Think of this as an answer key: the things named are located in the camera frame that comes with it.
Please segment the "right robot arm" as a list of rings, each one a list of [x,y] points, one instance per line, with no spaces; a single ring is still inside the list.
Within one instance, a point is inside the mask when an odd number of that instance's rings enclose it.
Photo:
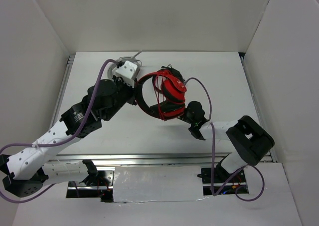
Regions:
[[[180,117],[190,124],[189,132],[198,140],[226,140],[235,149],[222,159],[214,175],[222,182],[234,177],[234,172],[246,165],[257,165],[274,147],[275,141],[253,118],[244,115],[237,121],[211,122],[205,118],[200,102],[191,101]]]

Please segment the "red and black headphones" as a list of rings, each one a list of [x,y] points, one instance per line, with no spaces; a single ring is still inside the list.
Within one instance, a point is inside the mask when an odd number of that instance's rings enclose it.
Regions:
[[[148,106],[143,97],[143,84],[152,80],[157,103]],[[149,116],[170,120],[181,116],[185,111],[186,86],[167,70],[149,73],[139,79],[135,87],[138,106]]]

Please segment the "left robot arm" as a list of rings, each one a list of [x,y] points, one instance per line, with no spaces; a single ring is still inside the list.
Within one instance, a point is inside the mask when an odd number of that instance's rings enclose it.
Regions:
[[[4,189],[19,197],[29,197],[43,186],[76,181],[95,184],[100,175],[92,160],[51,164],[65,148],[102,127],[126,103],[134,104],[136,81],[127,84],[123,77],[102,79],[90,87],[81,102],[71,106],[53,127],[32,144],[14,155],[1,154],[0,170],[5,173]]]

